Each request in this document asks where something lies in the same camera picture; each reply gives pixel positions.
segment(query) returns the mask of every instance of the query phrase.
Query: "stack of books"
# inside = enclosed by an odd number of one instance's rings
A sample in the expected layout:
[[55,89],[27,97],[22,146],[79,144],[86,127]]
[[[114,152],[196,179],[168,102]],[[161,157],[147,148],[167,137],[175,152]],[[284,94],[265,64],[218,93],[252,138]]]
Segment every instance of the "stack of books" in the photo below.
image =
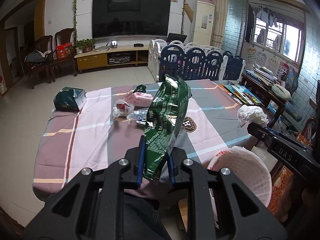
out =
[[225,88],[226,92],[234,99],[239,105],[259,105],[261,101],[253,95],[245,86],[236,85],[219,85]]
[[245,72],[254,80],[257,80],[268,87],[272,87],[276,83],[276,77],[264,71],[263,68],[254,68],[253,70],[246,70]]

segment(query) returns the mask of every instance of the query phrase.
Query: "wooden armchair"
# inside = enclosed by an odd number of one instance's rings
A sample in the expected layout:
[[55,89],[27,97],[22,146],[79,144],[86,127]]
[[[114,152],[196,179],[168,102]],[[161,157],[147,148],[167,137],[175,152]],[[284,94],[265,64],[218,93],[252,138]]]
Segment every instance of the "wooden armchair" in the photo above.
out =
[[[66,44],[68,42],[71,42],[71,35],[73,32],[74,32],[74,28],[67,28],[67,29],[63,29],[55,34],[54,39],[56,42],[56,49],[54,52],[57,51],[57,46],[59,44]],[[73,70],[74,70],[74,76],[77,76],[78,73],[77,73],[76,60],[74,58],[74,55],[69,56],[67,58],[54,60],[53,62],[51,62],[51,65],[52,65],[52,67],[57,66],[61,70],[60,65],[65,64],[65,63],[70,63],[72,65]]]
[[[42,53],[45,53],[46,51],[51,50],[51,52],[47,54],[46,58],[48,59],[48,61],[53,60],[52,35],[43,36],[38,40],[36,40],[35,48],[36,50],[41,51]],[[53,69],[50,66],[50,63],[41,63],[41,64],[27,63],[27,65],[28,65],[28,75],[29,75],[30,85],[32,89],[35,88],[34,77],[37,76],[37,78],[39,79],[39,72],[43,70],[46,70],[49,84],[51,83],[50,72],[53,75],[53,79],[54,79]]]

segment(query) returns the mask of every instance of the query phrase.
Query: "tiled wall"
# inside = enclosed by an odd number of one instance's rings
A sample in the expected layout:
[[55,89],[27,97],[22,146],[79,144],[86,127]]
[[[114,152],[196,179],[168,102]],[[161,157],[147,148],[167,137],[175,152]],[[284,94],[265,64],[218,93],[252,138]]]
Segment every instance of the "tiled wall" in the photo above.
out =
[[302,111],[302,120],[299,123],[293,123],[298,130],[304,128],[308,118],[315,116],[315,111],[309,104],[309,98],[316,98],[317,80],[320,79],[320,26],[309,13],[306,13],[306,21],[306,48],[298,78],[299,86],[292,99]]
[[234,56],[240,55],[241,52],[247,5],[248,0],[228,1],[228,14],[221,49],[229,50]]

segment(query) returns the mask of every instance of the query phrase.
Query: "artificial vine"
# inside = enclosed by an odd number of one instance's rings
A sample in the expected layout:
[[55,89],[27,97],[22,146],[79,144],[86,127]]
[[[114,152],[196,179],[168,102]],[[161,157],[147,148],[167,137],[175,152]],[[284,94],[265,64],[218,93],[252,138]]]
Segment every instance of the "artificial vine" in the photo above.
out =
[[76,15],[77,15],[77,0],[73,0],[73,28],[74,28],[74,34],[73,34],[73,39],[75,43],[77,42],[78,39],[78,33],[77,33],[77,21],[76,21]]
[[184,4],[186,3],[187,0],[183,0],[183,7],[182,7],[182,22],[181,22],[181,34],[183,34],[183,27],[184,27],[184,15],[185,15],[185,11],[184,11]]

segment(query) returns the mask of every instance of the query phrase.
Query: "red box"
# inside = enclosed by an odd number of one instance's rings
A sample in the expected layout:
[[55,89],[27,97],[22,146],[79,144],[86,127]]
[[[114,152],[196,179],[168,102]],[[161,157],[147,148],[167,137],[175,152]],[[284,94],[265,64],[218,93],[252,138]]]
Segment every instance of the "red box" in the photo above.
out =
[[67,58],[74,55],[74,48],[72,42],[57,46],[57,58]]

